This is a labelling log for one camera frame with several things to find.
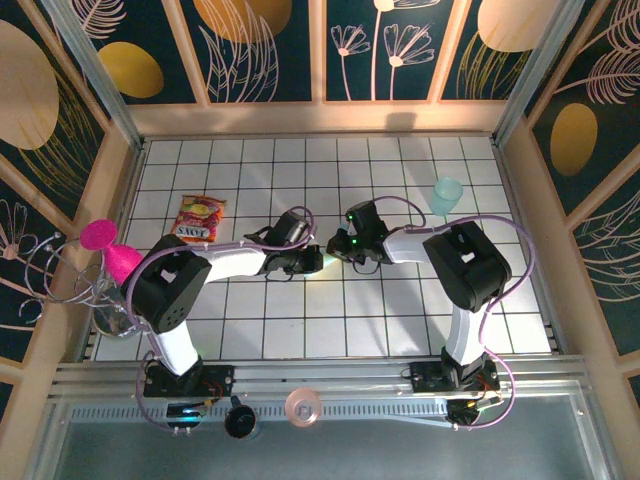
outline leaf pattern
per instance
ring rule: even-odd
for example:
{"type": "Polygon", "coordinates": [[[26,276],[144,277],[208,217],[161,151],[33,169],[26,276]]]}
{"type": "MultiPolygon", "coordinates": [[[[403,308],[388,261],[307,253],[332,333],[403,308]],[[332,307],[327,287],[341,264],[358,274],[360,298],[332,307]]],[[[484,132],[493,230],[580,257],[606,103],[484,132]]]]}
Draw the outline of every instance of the leaf pattern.
{"type": "Polygon", "coordinates": [[[607,40],[619,52],[640,48],[640,0],[618,0],[607,29],[607,40]]]}
{"type": "Polygon", "coordinates": [[[613,50],[598,59],[585,82],[594,103],[624,105],[640,87],[640,50],[613,50]]]}
{"type": "Polygon", "coordinates": [[[615,210],[585,220],[575,238],[598,299],[640,298],[640,191],[615,210]]]}
{"type": "Polygon", "coordinates": [[[124,0],[72,0],[73,9],[89,38],[106,40],[127,16],[124,0]]]}
{"type": "Polygon", "coordinates": [[[248,21],[242,17],[230,0],[217,6],[211,0],[203,2],[208,19],[219,34],[209,34],[200,26],[209,50],[207,90],[214,102],[271,101],[278,87],[278,52],[271,28],[264,18],[256,18],[245,3],[248,21]],[[223,8],[230,18],[225,24],[219,13],[223,8]],[[241,41],[229,42],[224,38],[238,36],[241,41]]]}

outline chip bag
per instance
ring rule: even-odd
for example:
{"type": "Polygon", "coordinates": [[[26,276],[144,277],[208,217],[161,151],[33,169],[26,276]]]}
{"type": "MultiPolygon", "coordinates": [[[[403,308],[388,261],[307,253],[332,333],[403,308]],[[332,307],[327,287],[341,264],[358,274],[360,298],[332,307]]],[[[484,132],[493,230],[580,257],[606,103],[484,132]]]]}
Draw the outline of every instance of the chip bag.
{"type": "Polygon", "coordinates": [[[171,233],[187,243],[212,243],[227,202],[204,195],[183,195],[171,233]]]}

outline white grid tiles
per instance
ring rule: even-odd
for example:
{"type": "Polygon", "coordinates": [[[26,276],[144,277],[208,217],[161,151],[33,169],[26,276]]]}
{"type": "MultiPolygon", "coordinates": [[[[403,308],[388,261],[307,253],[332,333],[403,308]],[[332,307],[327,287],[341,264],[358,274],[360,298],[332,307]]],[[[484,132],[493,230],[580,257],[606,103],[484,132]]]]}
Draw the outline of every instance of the white grid tiles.
{"type": "MultiPolygon", "coordinates": [[[[227,201],[218,242],[273,225],[288,208],[306,205],[316,215],[317,241],[326,245],[349,207],[383,195],[408,198],[429,225],[440,225],[445,219],[430,215],[428,201],[441,176],[464,185],[448,221],[477,213],[512,219],[486,137],[154,141],[126,242],[150,249],[170,230],[185,194],[227,201]]],[[[378,211],[390,228],[418,221],[401,202],[381,201],[378,211]]],[[[517,235],[496,222],[481,226],[511,264],[513,284],[526,266],[517,235]]],[[[205,286],[188,317],[204,359],[438,355],[449,332],[451,302],[430,265],[383,265],[361,275],[336,260],[310,277],[269,279],[234,277],[205,286]]],[[[527,282],[496,308],[485,338],[496,352],[549,352],[547,331],[527,282]]],[[[98,337],[95,360],[134,360],[149,345],[139,335],[98,337]]]]}

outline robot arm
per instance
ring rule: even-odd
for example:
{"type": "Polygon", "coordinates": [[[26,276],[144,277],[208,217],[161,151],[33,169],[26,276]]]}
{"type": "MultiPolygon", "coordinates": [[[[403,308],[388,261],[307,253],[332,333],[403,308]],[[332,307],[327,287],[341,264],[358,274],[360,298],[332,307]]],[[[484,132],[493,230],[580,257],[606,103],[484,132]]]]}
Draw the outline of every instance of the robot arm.
{"type": "MultiPolygon", "coordinates": [[[[268,274],[276,270],[305,274],[322,269],[317,245],[273,251],[297,243],[308,232],[309,224],[293,212],[285,212],[274,227],[245,235],[245,240],[211,250],[183,251],[161,257],[142,272],[133,290],[133,307],[151,330],[150,343],[160,362],[176,377],[185,375],[199,362],[186,317],[204,284],[233,276],[268,274]]],[[[178,237],[166,235],[146,258],[168,248],[184,245],[178,237]]],[[[121,291],[126,295],[129,280],[121,291]]]]}
{"type": "Polygon", "coordinates": [[[505,258],[475,222],[442,233],[389,231],[373,201],[350,208],[346,219],[348,227],[329,241],[327,253],[348,263],[364,264],[369,258],[385,264],[433,265],[453,304],[451,332],[442,356],[456,370],[455,383],[462,383],[482,364],[480,325],[488,303],[511,278],[505,258]]]}

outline transparent cup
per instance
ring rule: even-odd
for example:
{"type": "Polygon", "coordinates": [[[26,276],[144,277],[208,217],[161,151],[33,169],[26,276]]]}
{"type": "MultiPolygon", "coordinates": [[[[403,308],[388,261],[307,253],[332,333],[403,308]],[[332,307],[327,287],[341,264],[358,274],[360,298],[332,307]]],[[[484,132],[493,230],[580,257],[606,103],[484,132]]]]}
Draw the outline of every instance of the transparent cup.
{"type": "Polygon", "coordinates": [[[462,197],[462,184],[455,178],[442,177],[436,182],[429,208],[434,215],[444,217],[462,197]]]}

